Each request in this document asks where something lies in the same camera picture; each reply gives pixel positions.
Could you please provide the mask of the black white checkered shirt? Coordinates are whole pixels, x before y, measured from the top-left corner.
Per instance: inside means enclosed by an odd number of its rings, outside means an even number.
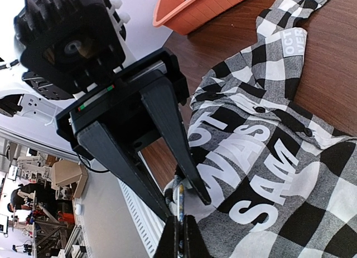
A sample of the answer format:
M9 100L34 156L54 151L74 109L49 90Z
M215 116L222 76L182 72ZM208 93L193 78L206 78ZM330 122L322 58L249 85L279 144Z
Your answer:
M275 0L257 42L193 93L189 146L211 203L181 172L211 257L355 257L356 137L294 103L307 31L329 0Z

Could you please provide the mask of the round gold brooch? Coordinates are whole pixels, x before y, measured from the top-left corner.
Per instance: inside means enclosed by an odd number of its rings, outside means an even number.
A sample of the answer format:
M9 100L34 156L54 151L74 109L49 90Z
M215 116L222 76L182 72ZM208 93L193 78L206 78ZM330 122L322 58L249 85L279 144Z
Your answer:
M184 185L180 184L177 188L177 219L181 225L184 223L184 216L185 216L184 199L185 199Z

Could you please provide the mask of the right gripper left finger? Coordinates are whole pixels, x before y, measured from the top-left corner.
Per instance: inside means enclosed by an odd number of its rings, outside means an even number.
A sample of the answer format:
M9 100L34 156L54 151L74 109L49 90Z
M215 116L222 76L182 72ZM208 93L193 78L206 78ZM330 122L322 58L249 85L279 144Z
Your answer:
M176 216L169 216L153 258L177 258L179 239L180 223Z

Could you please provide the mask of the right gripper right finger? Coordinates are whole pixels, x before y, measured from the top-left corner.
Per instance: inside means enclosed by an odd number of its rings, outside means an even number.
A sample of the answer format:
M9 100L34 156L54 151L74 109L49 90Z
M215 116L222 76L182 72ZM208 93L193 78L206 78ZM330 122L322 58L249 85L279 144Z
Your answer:
M186 215L183 223L183 256L189 258L210 258L194 216Z

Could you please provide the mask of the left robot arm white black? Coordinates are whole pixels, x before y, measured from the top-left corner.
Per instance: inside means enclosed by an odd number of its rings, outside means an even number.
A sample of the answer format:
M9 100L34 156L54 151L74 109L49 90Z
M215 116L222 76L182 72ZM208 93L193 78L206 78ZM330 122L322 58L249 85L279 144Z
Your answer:
M162 138L201 202L211 203L190 153L180 105L189 98L177 57L136 60L119 0L25 0L14 17L20 78L1 81L1 114L53 125L79 156L99 162L162 220L170 214L139 152Z

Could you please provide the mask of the white round brooch backing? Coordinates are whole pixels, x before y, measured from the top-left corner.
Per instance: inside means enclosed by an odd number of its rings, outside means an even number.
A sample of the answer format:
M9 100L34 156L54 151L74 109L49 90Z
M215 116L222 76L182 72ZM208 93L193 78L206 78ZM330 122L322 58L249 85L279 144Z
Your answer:
M182 179L175 177L165 187L163 194L166 205L173 215L177 215L177 191Z

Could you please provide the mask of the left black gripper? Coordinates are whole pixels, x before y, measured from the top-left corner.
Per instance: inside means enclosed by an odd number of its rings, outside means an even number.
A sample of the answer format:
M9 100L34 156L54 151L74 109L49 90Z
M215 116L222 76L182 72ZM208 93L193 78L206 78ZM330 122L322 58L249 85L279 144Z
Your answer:
M140 151L162 137L203 204L209 205L179 112L178 103L186 100L187 81L178 58L161 48L57 114L56 132L74 152L94 157L110 170L165 221L171 212L162 191L130 147Z

